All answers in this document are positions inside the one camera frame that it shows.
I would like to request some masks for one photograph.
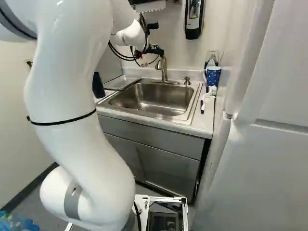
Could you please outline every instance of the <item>blue cup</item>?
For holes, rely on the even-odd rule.
[[[206,69],[206,86],[216,86],[218,87],[219,76],[221,74],[221,67],[219,66],[209,66]]]

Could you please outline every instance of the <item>stainless steel sink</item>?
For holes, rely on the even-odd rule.
[[[102,100],[98,107],[190,124],[190,115],[200,90],[198,83],[186,87],[183,83],[165,84],[152,79],[141,79],[129,88]]]

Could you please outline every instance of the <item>water bottle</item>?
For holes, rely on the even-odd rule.
[[[0,231],[39,231],[32,219],[0,211]]]

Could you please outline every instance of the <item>wall-mounted dispenser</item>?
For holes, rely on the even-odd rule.
[[[186,39],[197,39],[203,29],[205,0],[186,0],[185,35]]]

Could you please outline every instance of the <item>gray cabinet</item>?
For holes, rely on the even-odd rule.
[[[137,150],[148,183],[184,195],[191,200],[199,161],[146,145],[139,145]]]
[[[199,161],[108,134],[106,138],[126,161],[137,180],[191,200]]]
[[[103,132],[201,160],[204,139],[99,115]]]
[[[138,181],[145,181],[144,172],[141,167],[141,158],[139,157],[135,143],[108,134],[105,134],[105,136],[109,143],[126,162],[131,172],[134,174],[135,179]]]

